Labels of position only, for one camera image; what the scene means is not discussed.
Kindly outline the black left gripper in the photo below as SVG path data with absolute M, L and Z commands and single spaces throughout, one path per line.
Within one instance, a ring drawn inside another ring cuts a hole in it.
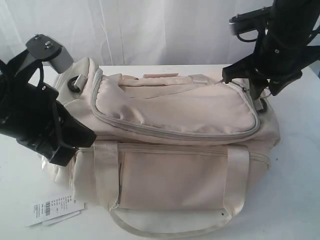
M 93 130 L 70 115 L 57 101 L 58 92 L 44 82 L 42 63 L 22 73 L 0 63 L 0 133 L 44 156 L 49 163 L 67 166 L 74 147 L 90 147 Z

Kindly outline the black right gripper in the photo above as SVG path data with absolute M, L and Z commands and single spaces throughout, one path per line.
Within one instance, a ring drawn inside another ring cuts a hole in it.
M 271 95 L 278 95 L 302 77 L 303 68 L 320 59 L 320 47 L 310 45 L 320 32 L 315 27 L 319 15 L 318 0 L 275 0 L 263 22 L 266 32 L 258 37 L 253 56 L 224 67 L 222 81 L 269 83 Z

